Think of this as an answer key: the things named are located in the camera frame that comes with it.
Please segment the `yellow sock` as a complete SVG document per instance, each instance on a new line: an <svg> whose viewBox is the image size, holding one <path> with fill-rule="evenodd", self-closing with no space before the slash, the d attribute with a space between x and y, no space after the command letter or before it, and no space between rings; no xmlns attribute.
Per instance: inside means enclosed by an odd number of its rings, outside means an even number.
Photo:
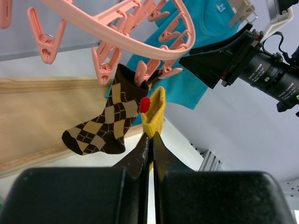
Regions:
<svg viewBox="0 0 299 224"><path fill-rule="evenodd" d="M150 141L156 132L161 134L166 108L166 93L162 86L156 88L150 97L143 97L140 102L142 128Z"/></svg>

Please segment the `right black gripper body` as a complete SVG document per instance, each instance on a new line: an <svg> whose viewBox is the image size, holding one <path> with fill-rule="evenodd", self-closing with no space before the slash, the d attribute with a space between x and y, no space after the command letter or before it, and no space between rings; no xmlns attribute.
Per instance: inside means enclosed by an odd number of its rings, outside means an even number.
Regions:
<svg viewBox="0 0 299 224"><path fill-rule="evenodd" d="M240 76L241 70L261 48L263 36L262 31L244 29L232 37L232 42L221 51L228 57L221 77L222 86L230 86Z"/></svg>

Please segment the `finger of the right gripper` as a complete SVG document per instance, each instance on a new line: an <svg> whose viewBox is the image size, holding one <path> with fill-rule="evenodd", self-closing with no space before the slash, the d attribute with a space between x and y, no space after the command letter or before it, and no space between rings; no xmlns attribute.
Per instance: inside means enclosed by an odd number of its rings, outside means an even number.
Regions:
<svg viewBox="0 0 299 224"><path fill-rule="evenodd" d="M248 23L241 30L251 30L251 28L252 24ZM193 73L206 86L213 89L220 81L228 64L228 57L221 51L232 42L234 35L220 42L191 49L190 55L182 57L179 64Z"/></svg>

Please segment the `wooden clothes rack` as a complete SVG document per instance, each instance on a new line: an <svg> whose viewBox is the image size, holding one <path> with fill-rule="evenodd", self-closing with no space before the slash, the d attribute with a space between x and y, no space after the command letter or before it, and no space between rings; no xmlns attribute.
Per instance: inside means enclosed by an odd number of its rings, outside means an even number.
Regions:
<svg viewBox="0 0 299 224"><path fill-rule="evenodd" d="M103 111L109 85L95 77L0 81L0 176L72 155L62 133Z"/></svg>

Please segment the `teal cloth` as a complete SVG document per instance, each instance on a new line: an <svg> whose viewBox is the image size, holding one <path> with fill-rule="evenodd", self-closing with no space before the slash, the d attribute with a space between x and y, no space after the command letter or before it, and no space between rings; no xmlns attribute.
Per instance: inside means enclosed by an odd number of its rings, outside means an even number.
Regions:
<svg viewBox="0 0 299 224"><path fill-rule="evenodd" d="M185 0L183 3L195 28L194 49L226 40L239 28L239 22L232 27L229 25L235 12L227 0ZM158 40L159 36L179 14L171 0L166 2L161 11L169 12L169 15L156 21L157 30L145 41L146 44L155 47L162 45ZM191 67L197 69L199 63L186 53L173 64L173 68L181 68L182 71L158 81L150 88L149 94L162 86L166 91L167 102L194 109L206 92L207 86L189 70Z"/></svg>

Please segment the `brown argyle sock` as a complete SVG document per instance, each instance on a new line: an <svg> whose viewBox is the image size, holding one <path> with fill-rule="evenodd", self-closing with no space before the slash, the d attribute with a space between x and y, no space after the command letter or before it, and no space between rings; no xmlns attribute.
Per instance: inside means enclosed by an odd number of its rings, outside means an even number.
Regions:
<svg viewBox="0 0 299 224"><path fill-rule="evenodd" d="M124 136L139 113L141 99L149 92L145 82L137 86L134 78L134 71L118 65L105 109L99 116L64 131L62 141L67 148L79 155L125 152Z"/></svg>
<svg viewBox="0 0 299 224"><path fill-rule="evenodd" d="M146 81L149 91L154 88L154 86L160 81L161 71L156 70L150 78Z"/></svg>

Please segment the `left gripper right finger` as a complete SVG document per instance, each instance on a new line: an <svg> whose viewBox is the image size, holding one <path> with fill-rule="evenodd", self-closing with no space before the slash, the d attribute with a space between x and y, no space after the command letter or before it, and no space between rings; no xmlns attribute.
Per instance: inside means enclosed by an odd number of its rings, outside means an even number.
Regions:
<svg viewBox="0 0 299 224"><path fill-rule="evenodd" d="M277 181L256 171L194 171L152 139L158 224L292 224Z"/></svg>

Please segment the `pink round clip hanger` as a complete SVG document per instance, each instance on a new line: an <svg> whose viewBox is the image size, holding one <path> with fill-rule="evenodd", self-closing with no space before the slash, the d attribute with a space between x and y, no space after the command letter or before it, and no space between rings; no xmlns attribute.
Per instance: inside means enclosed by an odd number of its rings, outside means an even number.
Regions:
<svg viewBox="0 0 299 224"><path fill-rule="evenodd" d="M153 47L130 37L130 33L144 20L150 22L166 17L162 12L165 1L123 0L98 15L91 16L75 6L70 0L45 0L44 5L62 17L56 36L43 32L35 8L27 10L27 18L42 61L52 64L58 53L67 23L100 39L97 48L92 48L93 63L100 84L107 84L116 69L122 51L128 51L149 59L138 63L134 82L140 86L157 70L164 79L178 74L181 69L173 68L195 43L195 28L191 16L180 0L174 1L178 15L159 36L160 47Z"/></svg>

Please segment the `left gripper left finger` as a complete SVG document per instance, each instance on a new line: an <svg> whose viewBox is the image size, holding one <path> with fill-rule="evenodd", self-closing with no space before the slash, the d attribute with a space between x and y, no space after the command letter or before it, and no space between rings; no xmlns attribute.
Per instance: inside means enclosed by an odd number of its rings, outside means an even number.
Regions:
<svg viewBox="0 0 299 224"><path fill-rule="evenodd" d="M30 168L0 211L3 224L145 224L150 140L112 167Z"/></svg>

